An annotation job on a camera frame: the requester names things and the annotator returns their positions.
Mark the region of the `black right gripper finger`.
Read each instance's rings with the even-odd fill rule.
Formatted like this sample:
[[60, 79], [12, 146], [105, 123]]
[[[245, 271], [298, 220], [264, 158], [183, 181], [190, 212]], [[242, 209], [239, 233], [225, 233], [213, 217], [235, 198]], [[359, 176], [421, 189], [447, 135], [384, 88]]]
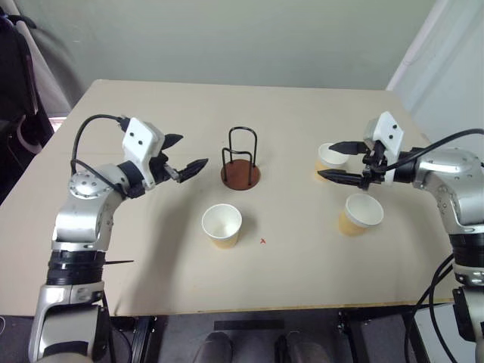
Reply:
[[342, 185], [360, 185], [363, 180], [361, 175], [348, 173], [341, 169], [318, 170], [317, 174], [328, 181]]
[[332, 144], [329, 149], [345, 155], [365, 154], [365, 143], [363, 141], [341, 141]]

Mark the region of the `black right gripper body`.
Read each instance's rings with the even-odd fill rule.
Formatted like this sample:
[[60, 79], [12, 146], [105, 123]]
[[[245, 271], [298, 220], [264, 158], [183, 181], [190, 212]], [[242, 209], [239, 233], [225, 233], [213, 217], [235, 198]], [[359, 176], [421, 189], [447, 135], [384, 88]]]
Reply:
[[366, 147], [362, 159], [363, 164], [365, 164], [362, 171], [362, 181], [360, 182], [362, 190], [367, 191], [370, 184], [382, 184], [384, 182], [387, 165], [385, 151], [386, 148], [381, 141], [375, 141], [372, 146]]

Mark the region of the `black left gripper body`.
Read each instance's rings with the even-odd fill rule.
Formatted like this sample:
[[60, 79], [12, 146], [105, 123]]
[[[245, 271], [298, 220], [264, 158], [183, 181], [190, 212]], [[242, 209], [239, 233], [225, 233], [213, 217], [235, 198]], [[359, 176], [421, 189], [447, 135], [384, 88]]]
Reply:
[[160, 151], [156, 157], [152, 157], [149, 161], [149, 169], [156, 185], [173, 180], [180, 182], [180, 175], [177, 170], [173, 169], [168, 164], [169, 158]]

